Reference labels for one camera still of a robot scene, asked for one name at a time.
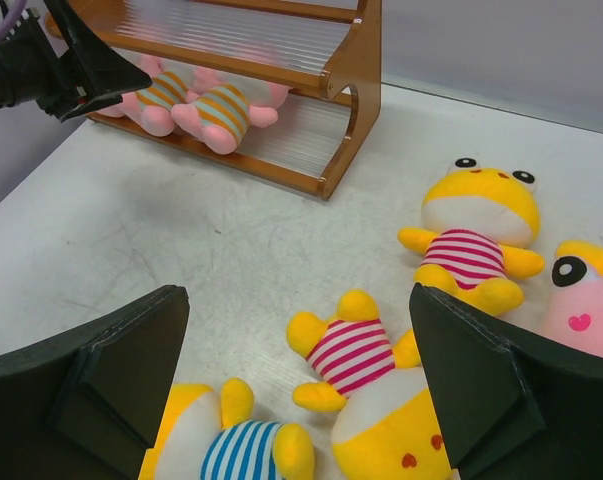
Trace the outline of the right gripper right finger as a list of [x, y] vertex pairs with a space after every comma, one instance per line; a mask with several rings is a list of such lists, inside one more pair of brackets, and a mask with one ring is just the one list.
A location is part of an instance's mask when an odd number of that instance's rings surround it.
[[409, 310], [463, 479], [603, 479], [603, 358], [417, 284]]

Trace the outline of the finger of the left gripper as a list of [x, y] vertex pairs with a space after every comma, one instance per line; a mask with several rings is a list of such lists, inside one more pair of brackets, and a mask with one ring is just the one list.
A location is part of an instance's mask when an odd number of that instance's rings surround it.
[[55, 3], [55, 22], [67, 45], [60, 56], [62, 92], [55, 117], [69, 120], [116, 105], [126, 93], [149, 87], [151, 77], [103, 42], [66, 1]]

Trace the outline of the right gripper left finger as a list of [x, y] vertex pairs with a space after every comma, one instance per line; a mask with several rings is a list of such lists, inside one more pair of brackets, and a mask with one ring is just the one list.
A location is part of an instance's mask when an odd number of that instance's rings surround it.
[[0, 479], [135, 479], [189, 317], [185, 288], [0, 355]]

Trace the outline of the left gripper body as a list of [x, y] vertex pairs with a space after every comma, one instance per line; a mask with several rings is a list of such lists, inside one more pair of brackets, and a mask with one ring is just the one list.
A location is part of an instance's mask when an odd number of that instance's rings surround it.
[[55, 117], [64, 71], [38, 11], [24, 1], [1, 1], [0, 9], [0, 109], [33, 101]]

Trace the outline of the pink plush orange stripes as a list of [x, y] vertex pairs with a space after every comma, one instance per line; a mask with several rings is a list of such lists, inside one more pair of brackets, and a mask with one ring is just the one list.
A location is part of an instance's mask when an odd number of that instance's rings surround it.
[[126, 116], [125, 107], [126, 107], [126, 101], [128, 99], [129, 99], [129, 94], [128, 93], [123, 94], [120, 102], [113, 104], [111, 106], [101, 108], [101, 109], [97, 110], [97, 113], [107, 116], [107, 117], [113, 117], [113, 118], [125, 117]]
[[219, 155], [234, 152], [251, 127], [267, 128], [291, 87], [224, 70], [195, 66], [186, 100], [171, 108], [184, 132]]

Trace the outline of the pink plush face-down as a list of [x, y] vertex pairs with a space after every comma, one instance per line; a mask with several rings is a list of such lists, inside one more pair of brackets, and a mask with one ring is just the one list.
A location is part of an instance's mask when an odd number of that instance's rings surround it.
[[180, 62], [142, 54], [139, 67], [151, 77], [145, 89], [123, 95], [122, 114], [155, 137], [170, 135], [175, 129], [172, 108], [186, 103], [194, 84], [194, 68]]

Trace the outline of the pink plush blue stripes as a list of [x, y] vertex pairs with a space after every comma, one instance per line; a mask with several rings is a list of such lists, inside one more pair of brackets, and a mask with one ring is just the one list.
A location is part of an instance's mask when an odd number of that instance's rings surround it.
[[603, 358], [603, 273], [576, 254], [555, 260], [552, 291], [539, 333]]

